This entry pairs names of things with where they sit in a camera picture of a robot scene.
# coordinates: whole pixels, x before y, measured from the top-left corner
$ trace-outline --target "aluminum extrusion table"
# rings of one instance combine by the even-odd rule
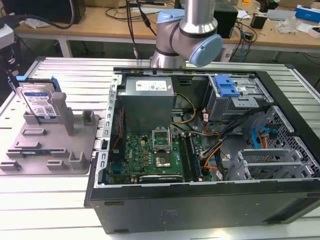
[[[100,116],[94,155],[100,146],[113,68],[148,65],[147,60],[48,57],[34,62],[26,75],[54,76],[67,94],[66,104],[74,113],[93,109]],[[320,96],[297,70],[283,64],[222,62],[206,68],[267,71],[320,136]],[[14,93],[0,107],[2,159],[24,123],[24,109],[25,105]],[[0,177],[0,239],[320,239],[320,208],[288,225],[106,235],[95,211],[83,207],[87,182],[88,174]]]

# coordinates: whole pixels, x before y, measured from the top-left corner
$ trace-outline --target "black speaker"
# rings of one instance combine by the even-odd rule
[[[36,15],[53,22],[70,23],[71,5],[69,0],[2,0],[7,14]],[[85,0],[73,0],[74,23],[78,24],[86,12]]]
[[[216,0],[213,16],[218,21],[217,34],[224,39],[231,38],[238,11],[228,0]]]

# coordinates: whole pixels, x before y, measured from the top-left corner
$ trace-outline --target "blue hard drive label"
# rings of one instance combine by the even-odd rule
[[[25,100],[34,115],[41,119],[55,119],[57,117],[54,107],[48,103],[49,96],[46,92],[25,92]]]

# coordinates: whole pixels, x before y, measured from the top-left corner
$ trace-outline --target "cardboard box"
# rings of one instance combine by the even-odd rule
[[[84,0],[88,7],[119,8],[126,5],[126,0]]]
[[[280,0],[279,6],[288,7],[288,8],[296,8],[298,5],[310,7],[315,0]]]
[[[313,27],[308,31],[308,34],[316,39],[320,39],[320,27]]]
[[[295,11],[295,17],[298,19],[320,23],[320,9],[318,8],[303,8],[301,5],[298,5]]]

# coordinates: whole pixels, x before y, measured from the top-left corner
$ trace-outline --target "blue cable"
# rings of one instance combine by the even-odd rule
[[[257,129],[262,129],[264,131],[266,131],[267,133],[270,133],[270,129],[269,128],[266,128],[264,126],[255,126],[254,128],[252,128],[251,130],[251,137],[252,137],[252,141],[253,141],[253,144],[255,146],[256,149],[259,149],[260,148],[260,145],[259,143],[257,142],[257,138],[256,138],[256,130]]]

